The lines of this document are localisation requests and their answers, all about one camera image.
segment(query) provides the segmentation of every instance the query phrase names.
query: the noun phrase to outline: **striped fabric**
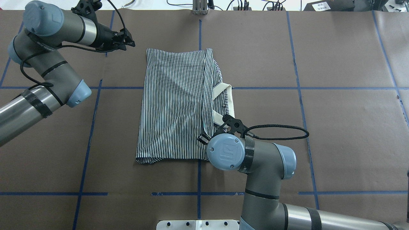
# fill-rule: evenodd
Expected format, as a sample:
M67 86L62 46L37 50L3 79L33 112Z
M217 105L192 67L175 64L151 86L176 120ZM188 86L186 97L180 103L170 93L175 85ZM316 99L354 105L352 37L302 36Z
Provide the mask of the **striped fabric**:
M212 89L220 82L212 49L186 53L147 49L136 161L207 159L197 138L202 132L212 136L218 128L213 110L222 115L229 111L226 90L212 100Z

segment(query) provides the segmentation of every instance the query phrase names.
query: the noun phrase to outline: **gray robotic arm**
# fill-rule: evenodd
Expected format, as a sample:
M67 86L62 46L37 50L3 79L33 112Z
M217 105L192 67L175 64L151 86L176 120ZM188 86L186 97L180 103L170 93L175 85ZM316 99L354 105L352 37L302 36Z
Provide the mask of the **gray robotic arm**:
M232 129L246 129L240 120L223 120ZM409 230L405 222L390 224L280 203L281 180L290 179L296 168L295 153L286 146L216 132L206 153L216 168L247 174L240 230Z
M55 5L31 1L23 15L24 30L10 43L8 53L13 61L33 67L45 80L25 90L0 108L0 146L64 104L74 107L91 95L84 80L57 51L63 41L96 48L96 52L126 50L135 46L129 31L111 31L98 23L95 11L99 0L80 0L72 12Z

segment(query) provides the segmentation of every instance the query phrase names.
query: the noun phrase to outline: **white mounting plate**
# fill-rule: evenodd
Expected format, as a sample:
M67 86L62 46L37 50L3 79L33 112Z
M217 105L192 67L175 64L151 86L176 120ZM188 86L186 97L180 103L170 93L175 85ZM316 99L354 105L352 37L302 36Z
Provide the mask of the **white mounting plate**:
M159 221L156 225L156 230L238 230L238 228L239 224L235 220Z

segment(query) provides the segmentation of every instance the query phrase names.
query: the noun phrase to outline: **white label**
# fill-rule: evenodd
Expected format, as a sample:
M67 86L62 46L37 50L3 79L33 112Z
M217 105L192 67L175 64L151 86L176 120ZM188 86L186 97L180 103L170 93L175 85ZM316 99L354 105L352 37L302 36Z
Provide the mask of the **white label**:
M324 11L331 9L327 2L313 4L312 7L314 8L315 11Z

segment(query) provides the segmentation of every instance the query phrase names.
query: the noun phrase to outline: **white strap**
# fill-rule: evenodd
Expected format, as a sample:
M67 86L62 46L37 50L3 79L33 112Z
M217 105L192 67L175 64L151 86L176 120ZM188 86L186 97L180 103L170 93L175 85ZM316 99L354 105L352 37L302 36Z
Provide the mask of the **white strap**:
M234 117L233 95L231 94L231 85L220 82L213 87L213 100L217 98L225 89L227 89L227 106L229 108L229 115ZM223 116L213 110L213 122L218 125L223 125Z

